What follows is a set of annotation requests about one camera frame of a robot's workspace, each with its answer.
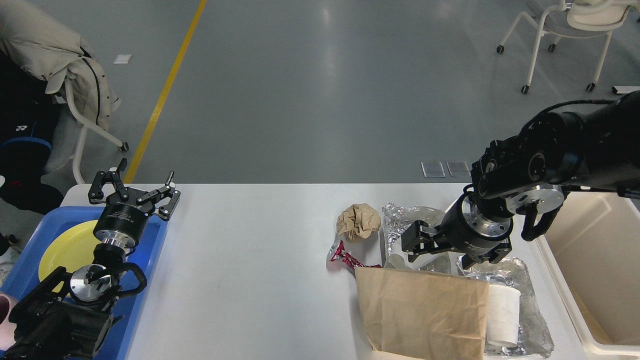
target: pink object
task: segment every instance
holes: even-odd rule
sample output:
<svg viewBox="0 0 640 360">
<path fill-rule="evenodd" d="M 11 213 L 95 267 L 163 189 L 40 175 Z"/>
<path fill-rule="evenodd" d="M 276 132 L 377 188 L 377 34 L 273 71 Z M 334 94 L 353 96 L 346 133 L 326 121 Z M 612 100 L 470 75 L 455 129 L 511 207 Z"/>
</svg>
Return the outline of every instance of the pink object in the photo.
<svg viewBox="0 0 640 360">
<path fill-rule="evenodd" d="M 13 338 L 15 324 L 9 322 L 9 314 L 17 303 L 18 300 L 15 298 L 0 292 L 0 350 L 2 351 L 6 351 L 15 344 Z"/>
<path fill-rule="evenodd" d="M 381 268 L 381 265 L 364 265 L 344 250 L 344 242 L 340 240 L 339 243 L 334 243 L 329 250 L 329 261 L 340 260 L 343 263 L 349 265 L 350 268 Z"/>
</svg>

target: aluminum foil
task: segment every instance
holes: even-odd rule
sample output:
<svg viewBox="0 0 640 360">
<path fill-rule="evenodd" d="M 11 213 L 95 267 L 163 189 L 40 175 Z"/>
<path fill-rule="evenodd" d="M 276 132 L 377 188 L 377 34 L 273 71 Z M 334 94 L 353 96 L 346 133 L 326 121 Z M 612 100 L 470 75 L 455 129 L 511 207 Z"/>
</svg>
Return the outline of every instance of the aluminum foil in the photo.
<svg viewBox="0 0 640 360">
<path fill-rule="evenodd" d="M 411 226 L 416 220 L 425 221 L 430 226 L 436 226 L 444 217 L 444 211 L 440 209 L 429 208 L 427 206 L 414 206 L 405 208 L 395 205 L 391 202 L 386 203 L 382 207 L 383 214 L 383 232 L 385 234 L 386 248 L 385 267 L 392 267 L 389 264 L 389 257 L 393 253 L 393 246 L 400 238 L 402 233 Z M 432 263 L 423 266 L 418 270 L 429 270 L 437 272 L 451 273 L 450 262 L 444 258 L 436 258 Z"/>
<path fill-rule="evenodd" d="M 504 258 L 500 263 L 485 262 L 475 264 L 468 270 L 462 269 L 461 257 L 456 264 L 458 272 L 489 282 L 500 282 L 506 286 L 520 290 L 520 326 L 518 328 L 518 346 L 513 348 L 496 347 L 488 343 L 484 352 L 490 355 L 526 356 L 537 354 L 549 357 L 554 350 L 554 342 L 547 327 L 547 322 L 540 313 L 536 294 L 533 291 L 529 271 L 524 261 L 518 258 Z"/>
</svg>

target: white storage box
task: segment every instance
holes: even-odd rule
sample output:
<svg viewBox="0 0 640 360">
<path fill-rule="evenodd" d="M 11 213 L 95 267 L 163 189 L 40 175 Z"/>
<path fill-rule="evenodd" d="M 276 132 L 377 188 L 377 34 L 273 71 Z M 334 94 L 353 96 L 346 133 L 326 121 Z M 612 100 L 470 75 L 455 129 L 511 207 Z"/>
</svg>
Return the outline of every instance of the white storage box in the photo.
<svg viewBox="0 0 640 360">
<path fill-rule="evenodd" d="M 596 354 L 640 356 L 640 212 L 631 200 L 571 193 L 545 237 L 538 246 L 583 345 Z M 567 284 L 613 345 L 594 340 Z"/>
</svg>

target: paper trash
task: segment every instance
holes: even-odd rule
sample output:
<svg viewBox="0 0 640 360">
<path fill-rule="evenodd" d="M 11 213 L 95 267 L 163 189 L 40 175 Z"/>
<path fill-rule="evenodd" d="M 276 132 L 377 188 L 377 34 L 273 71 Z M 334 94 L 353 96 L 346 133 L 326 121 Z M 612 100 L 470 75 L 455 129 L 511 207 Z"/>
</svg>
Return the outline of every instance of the paper trash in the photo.
<svg viewBox="0 0 640 360">
<path fill-rule="evenodd" d="M 427 360 L 483 358 L 486 281 L 389 268 L 358 267 L 355 273 L 374 350 Z"/>
<path fill-rule="evenodd" d="M 338 217 L 338 235 L 347 233 L 348 241 L 368 238 L 373 231 L 380 230 L 380 215 L 368 204 L 353 204 Z"/>
</svg>

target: yellow floor line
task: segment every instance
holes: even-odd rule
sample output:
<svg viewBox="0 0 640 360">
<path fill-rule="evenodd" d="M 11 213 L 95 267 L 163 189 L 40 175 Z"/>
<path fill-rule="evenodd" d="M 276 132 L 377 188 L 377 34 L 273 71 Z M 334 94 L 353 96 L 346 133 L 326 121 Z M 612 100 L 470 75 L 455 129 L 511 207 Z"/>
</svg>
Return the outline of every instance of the yellow floor line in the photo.
<svg viewBox="0 0 640 360">
<path fill-rule="evenodd" d="M 173 80 L 175 80 L 176 75 L 178 74 L 178 70 L 180 70 L 180 65 L 182 64 L 182 59 L 184 59 L 184 54 L 187 52 L 187 48 L 189 47 L 189 43 L 191 42 L 191 37 L 193 36 L 193 32 L 198 26 L 198 21 L 200 20 L 200 15 L 202 14 L 202 10 L 204 10 L 204 6 L 207 3 L 207 0 L 200 0 L 200 5 L 198 5 L 198 10 L 196 10 L 195 15 L 193 16 L 193 20 L 191 20 L 191 25 L 187 30 L 187 35 L 184 36 L 184 40 L 182 41 L 182 45 L 180 46 L 180 51 L 178 51 L 178 55 L 175 57 L 175 61 L 173 62 L 173 66 L 171 67 L 171 71 L 169 72 L 169 76 L 166 78 L 166 82 L 164 83 L 164 88 L 160 93 L 160 98 L 158 98 L 158 102 L 156 103 L 156 107 L 154 108 L 154 112 L 151 114 L 149 118 L 149 123 L 147 124 L 147 128 L 145 132 L 142 134 L 142 139 L 140 140 L 140 144 L 136 149 L 136 153 L 133 156 L 133 160 L 131 161 L 131 165 L 124 177 L 125 183 L 132 183 L 133 178 L 136 176 L 136 172 L 138 171 L 138 167 L 140 166 L 140 161 L 142 157 L 145 155 L 145 151 L 147 150 L 147 145 L 149 144 L 149 140 L 151 139 L 151 135 L 156 128 L 156 124 L 158 122 L 158 118 L 160 117 L 160 113 L 162 113 L 162 109 L 164 107 L 164 103 L 166 102 L 166 98 L 169 96 L 169 92 L 171 91 L 171 86 L 173 86 Z"/>
</svg>

